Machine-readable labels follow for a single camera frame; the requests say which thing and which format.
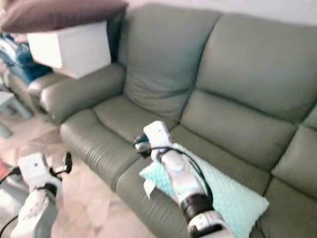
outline white table leg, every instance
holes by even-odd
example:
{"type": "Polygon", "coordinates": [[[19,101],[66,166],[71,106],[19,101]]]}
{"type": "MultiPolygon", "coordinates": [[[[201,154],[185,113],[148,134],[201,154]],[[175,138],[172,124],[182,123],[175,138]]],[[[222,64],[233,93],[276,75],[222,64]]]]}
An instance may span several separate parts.
{"type": "Polygon", "coordinates": [[[12,105],[14,108],[17,109],[17,111],[26,119],[30,119],[32,117],[32,114],[24,108],[24,106],[16,99],[12,99],[12,105]]]}
{"type": "Polygon", "coordinates": [[[1,123],[0,121],[0,136],[4,137],[4,138],[8,138],[10,136],[12,136],[12,131],[6,127],[4,124],[1,123]]]}

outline red object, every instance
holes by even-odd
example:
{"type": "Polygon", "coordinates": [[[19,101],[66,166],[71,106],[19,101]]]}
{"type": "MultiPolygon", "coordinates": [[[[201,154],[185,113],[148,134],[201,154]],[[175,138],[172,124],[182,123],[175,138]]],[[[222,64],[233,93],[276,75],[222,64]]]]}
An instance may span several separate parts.
{"type": "Polygon", "coordinates": [[[0,158],[0,180],[9,174],[8,166],[0,158]]]}

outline green leather sofa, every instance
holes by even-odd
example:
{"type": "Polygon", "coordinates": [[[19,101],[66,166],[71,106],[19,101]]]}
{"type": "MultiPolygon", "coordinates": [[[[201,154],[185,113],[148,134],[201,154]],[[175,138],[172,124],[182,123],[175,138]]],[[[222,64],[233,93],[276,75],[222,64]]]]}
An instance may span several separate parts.
{"type": "Polygon", "coordinates": [[[149,200],[151,160],[133,136],[163,120],[172,139],[265,196],[252,238],[317,237],[317,28],[148,4],[122,27],[118,62],[41,92],[80,155],[159,238],[187,238],[177,205],[149,200]]]}

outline white wall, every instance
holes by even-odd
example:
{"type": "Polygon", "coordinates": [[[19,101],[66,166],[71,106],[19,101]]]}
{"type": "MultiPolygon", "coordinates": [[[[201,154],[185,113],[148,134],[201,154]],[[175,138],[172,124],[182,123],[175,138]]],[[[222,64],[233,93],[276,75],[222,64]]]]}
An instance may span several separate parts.
{"type": "Polygon", "coordinates": [[[241,12],[287,22],[317,25],[317,0],[127,0],[131,7],[162,2],[227,12],[241,12]]]}

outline light blue pillow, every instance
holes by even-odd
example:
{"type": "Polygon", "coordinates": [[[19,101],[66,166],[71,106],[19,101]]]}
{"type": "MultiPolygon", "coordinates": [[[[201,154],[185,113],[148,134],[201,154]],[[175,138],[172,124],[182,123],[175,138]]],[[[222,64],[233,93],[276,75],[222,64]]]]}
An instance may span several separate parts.
{"type": "MultiPolygon", "coordinates": [[[[201,167],[207,183],[212,189],[213,206],[222,215],[236,237],[248,238],[252,227],[266,211],[269,202],[264,197],[224,175],[181,145],[174,144],[173,146],[191,156],[201,167]]],[[[158,189],[174,199],[175,193],[168,174],[159,162],[153,162],[143,169],[140,176],[154,182],[158,189]]]]}

